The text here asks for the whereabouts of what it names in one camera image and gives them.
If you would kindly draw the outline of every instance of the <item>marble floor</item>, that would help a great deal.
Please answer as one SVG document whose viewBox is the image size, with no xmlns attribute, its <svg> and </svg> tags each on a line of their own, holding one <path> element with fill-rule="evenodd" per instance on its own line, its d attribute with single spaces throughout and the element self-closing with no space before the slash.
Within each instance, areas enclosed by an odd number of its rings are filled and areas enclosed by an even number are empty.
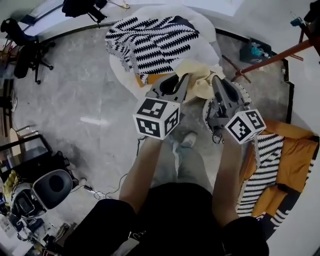
<svg viewBox="0 0 320 256">
<path fill-rule="evenodd" d="M 44 68 L 42 83 L 34 83 L 29 70 L 26 78 L 15 82 L 18 97 L 13 123 L 16 128 L 36 125 L 54 151 L 63 154 L 75 165 L 74 175 L 85 177 L 96 191 L 113 192 L 119 186 L 136 156 L 139 137 L 132 118 L 137 99 L 122 86 L 113 74 L 104 37 L 108 28 L 90 29 L 57 39 L 56 47 L 47 54 L 54 70 Z M 222 54 L 240 67 L 242 42 L 217 35 Z M 233 68 L 221 60 L 227 77 Z M 275 63 L 248 74 L 252 84 L 239 79 L 253 103 L 264 117 L 284 121 L 287 114 L 289 87 L 283 82 L 282 63 Z M 214 144 L 202 117 L 201 99 L 185 106 L 185 117 L 174 131 L 177 140 L 192 130 L 198 133 L 195 148 L 204 159 L 214 184 L 220 163 L 222 144 Z M 79 189 L 49 213 L 55 225 L 79 223 L 97 200 L 93 194 Z"/>
</svg>

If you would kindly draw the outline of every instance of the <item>black and white patterned fabric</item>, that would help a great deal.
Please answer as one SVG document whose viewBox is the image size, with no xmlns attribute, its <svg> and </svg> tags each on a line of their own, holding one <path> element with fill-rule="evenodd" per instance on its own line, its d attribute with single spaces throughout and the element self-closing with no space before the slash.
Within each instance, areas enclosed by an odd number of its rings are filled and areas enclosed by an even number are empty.
<svg viewBox="0 0 320 256">
<path fill-rule="evenodd" d="M 174 60 L 197 50 L 198 37 L 194 26 L 180 16 L 129 17 L 113 25 L 105 41 L 107 51 L 121 59 L 127 72 L 166 74 L 174 71 L 170 65 Z"/>
<path fill-rule="evenodd" d="M 243 194 L 237 207 L 240 217 L 251 216 L 264 190 L 276 183 L 284 137 L 277 134 L 258 135 L 260 167 L 243 183 Z"/>
</svg>

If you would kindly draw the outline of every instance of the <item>beige cloth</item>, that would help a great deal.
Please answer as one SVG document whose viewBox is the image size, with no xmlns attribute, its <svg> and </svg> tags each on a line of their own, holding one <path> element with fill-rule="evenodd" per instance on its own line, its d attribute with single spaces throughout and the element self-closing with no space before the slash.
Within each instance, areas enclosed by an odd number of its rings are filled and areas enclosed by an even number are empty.
<svg viewBox="0 0 320 256">
<path fill-rule="evenodd" d="M 196 96 L 206 100 L 213 98 L 212 78 L 216 75 L 220 79 L 226 77 L 222 67 L 218 64 L 209 66 L 192 59 L 184 59 L 174 72 L 179 78 L 186 73 L 190 75 L 185 102 L 190 101 Z"/>
</svg>

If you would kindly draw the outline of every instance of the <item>jeans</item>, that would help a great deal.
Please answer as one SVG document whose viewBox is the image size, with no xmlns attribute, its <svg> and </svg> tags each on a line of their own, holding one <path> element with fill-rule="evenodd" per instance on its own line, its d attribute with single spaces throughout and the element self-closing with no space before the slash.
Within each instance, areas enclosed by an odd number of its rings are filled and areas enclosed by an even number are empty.
<svg viewBox="0 0 320 256">
<path fill-rule="evenodd" d="M 169 140 L 165 139 L 160 150 L 151 187 L 154 188 L 166 183 L 193 183 L 212 194 L 213 188 L 201 155 L 193 148 L 182 144 L 177 147 L 176 152 L 179 156 L 178 171 L 176 171 L 176 157 L 173 153 L 173 145 Z"/>
</svg>

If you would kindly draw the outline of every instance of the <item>blue object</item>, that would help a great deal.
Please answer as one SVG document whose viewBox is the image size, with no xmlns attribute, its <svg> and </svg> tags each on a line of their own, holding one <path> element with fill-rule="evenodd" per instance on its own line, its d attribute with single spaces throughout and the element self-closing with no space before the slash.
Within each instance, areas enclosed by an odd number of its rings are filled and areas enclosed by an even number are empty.
<svg viewBox="0 0 320 256">
<path fill-rule="evenodd" d="M 262 55 L 261 51 L 260 51 L 259 48 L 256 47 L 256 46 L 252 46 L 252 48 L 251 48 L 251 53 L 252 53 L 254 56 L 261 56 L 261 55 Z"/>
<path fill-rule="evenodd" d="M 290 21 L 290 24 L 291 24 L 293 27 L 300 26 L 300 25 L 302 24 L 302 19 L 301 19 L 300 17 L 295 18 L 294 20 Z"/>
</svg>

